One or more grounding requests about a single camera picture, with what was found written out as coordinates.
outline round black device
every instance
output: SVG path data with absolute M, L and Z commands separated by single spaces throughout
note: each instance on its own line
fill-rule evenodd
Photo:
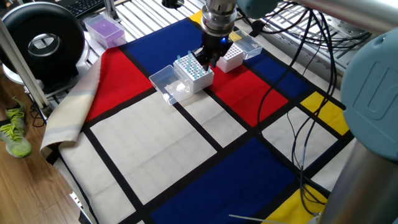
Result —
M 65 8 L 49 2 L 32 2 L 3 17 L 11 37 L 36 79 L 45 87 L 59 85 L 78 74 L 85 44 L 83 29 Z M 0 60 L 16 72 L 6 54 Z

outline sneaker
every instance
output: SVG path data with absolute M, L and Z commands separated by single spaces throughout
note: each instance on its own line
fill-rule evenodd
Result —
M 0 140 L 6 143 L 7 152 L 14 157 L 22 158 L 32 153 L 32 146 L 14 124 L 0 127 Z
M 7 116 L 10 118 L 11 124 L 15 125 L 15 127 L 17 127 L 17 129 L 22 133 L 22 135 L 25 136 L 25 133 L 26 133 L 26 124 L 25 124 L 26 106 L 23 102 L 17 100 L 16 97 L 13 97 L 12 99 L 18 103 L 19 108 L 7 110 Z

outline shoelace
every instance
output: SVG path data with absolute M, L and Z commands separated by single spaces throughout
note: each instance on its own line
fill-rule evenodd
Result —
M 12 141 L 21 142 L 21 135 L 18 133 L 17 127 L 13 124 L 6 124 L 0 127 L 0 132 L 5 133 L 7 137 L 10 137 Z

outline white square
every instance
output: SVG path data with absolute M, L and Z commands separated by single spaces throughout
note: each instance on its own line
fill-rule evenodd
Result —
M 349 155 L 353 151 L 355 139 L 352 140 L 343 150 L 341 150 L 326 166 L 324 166 L 317 174 L 315 174 L 311 179 L 326 188 L 329 191 L 332 191 L 336 181 L 343 170 L 344 165 L 346 164 Z
M 295 132 L 297 133 L 308 116 L 300 109 L 293 108 L 289 111 L 289 118 L 293 124 Z M 310 119 L 305 124 L 297 138 L 295 152 L 300 165 L 302 164 L 305 138 L 307 137 L 312 122 L 313 119 Z M 268 140 L 272 145 L 275 146 L 275 148 L 283 153 L 283 155 L 291 160 L 294 135 L 286 114 L 263 130 L 262 134 L 266 140 Z M 336 142 L 336 140 L 337 139 L 325 128 L 320 126 L 318 123 L 315 123 L 307 144 L 304 169 L 313 161 L 318 159 L 318 157 L 320 157 L 330 146 Z
M 216 153 L 159 93 L 91 130 L 144 204 Z
M 83 133 L 75 144 L 65 142 L 59 148 L 100 223 L 119 223 L 136 211 Z
M 227 146 L 246 130 L 204 91 L 181 102 L 181 105 L 221 147 Z

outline mondrian pattern mat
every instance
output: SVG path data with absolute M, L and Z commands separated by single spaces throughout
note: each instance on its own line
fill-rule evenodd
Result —
M 260 100 L 287 67 L 263 50 L 229 73 L 214 68 L 211 86 L 169 106 L 148 77 L 200 46 L 197 18 L 108 49 L 50 118 L 42 154 L 81 195 L 93 223 L 247 223 L 230 214 L 306 223 L 294 168 L 281 162 L 290 161 L 294 139 L 288 115 L 295 131 L 315 120 L 305 156 L 311 178 L 353 139 L 343 105 L 329 98 L 314 116 L 326 93 L 292 72 L 266 98 L 258 125 Z M 65 123 L 70 114 L 84 125 Z M 297 139 L 299 162 L 311 123 Z M 326 201 L 327 190 L 310 190 Z

